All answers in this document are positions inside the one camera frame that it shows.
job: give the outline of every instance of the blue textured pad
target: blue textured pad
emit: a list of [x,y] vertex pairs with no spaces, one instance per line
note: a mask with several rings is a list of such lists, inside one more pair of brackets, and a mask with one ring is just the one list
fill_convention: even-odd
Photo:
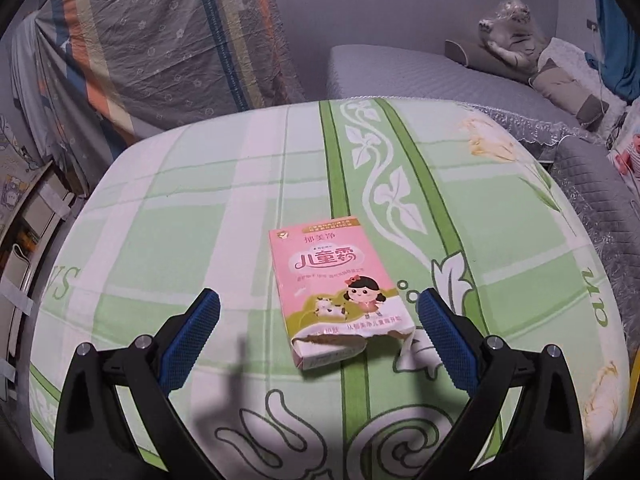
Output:
[[428,290],[418,299],[418,318],[455,387],[472,396],[478,388],[476,356]]
[[158,383],[168,396],[181,388],[220,319],[220,298],[209,291],[162,355]]

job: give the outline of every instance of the white tape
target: white tape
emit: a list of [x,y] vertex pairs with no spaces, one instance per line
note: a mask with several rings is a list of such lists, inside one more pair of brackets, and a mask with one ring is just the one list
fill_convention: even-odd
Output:
[[31,314],[33,300],[4,276],[0,278],[0,295],[11,301],[16,308],[19,308],[27,316]]
[[6,377],[12,383],[15,383],[15,368],[7,361],[0,357],[0,376]]
[[71,208],[64,203],[60,198],[60,195],[51,187],[49,182],[42,184],[38,194],[56,215],[63,220],[66,220],[66,217],[71,213]]

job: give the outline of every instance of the pink box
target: pink box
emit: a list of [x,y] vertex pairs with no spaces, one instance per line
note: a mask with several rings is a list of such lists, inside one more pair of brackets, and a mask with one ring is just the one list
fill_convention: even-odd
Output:
[[355,217],[269,232],[293,359],[308,370],[353,357],[367,339],[410,346],[415,323]]

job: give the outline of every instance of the gray quilted cover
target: gray quilted cover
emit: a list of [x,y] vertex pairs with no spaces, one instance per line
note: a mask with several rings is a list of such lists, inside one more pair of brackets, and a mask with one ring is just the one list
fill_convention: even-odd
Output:
[[551,175],[585,224],[611,282],[631,354],[640,346],[640,208],[603,146],[566,137]]
[[522,83],[465,68],[438,54],[388,46],[333,47],[327,93],[329,99],[369,95],[449,99],[578,126],[573,116]]

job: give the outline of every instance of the green tablecloth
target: green tablecloth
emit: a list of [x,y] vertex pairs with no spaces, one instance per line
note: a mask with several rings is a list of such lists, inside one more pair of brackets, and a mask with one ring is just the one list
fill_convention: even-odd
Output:
[[[229,478],[410,478],[467,401],[424,330],[312,373],[289,351],[267,232],[354,215],[415,315],[435,285],[514,348],[562,347],[588,461],[625,426],[628,357],[609,282],[562,192],[485,115],[449,102],[353,100],[204,121],[129,148],[58,255],[31,354],[30,405],[50,468],[76,345],[128,345],[203,287],[222,317],[186,385],[182,420]],[[159,463],[127,390],[127,418]],[[490,459],[517,392],[482,454]]]

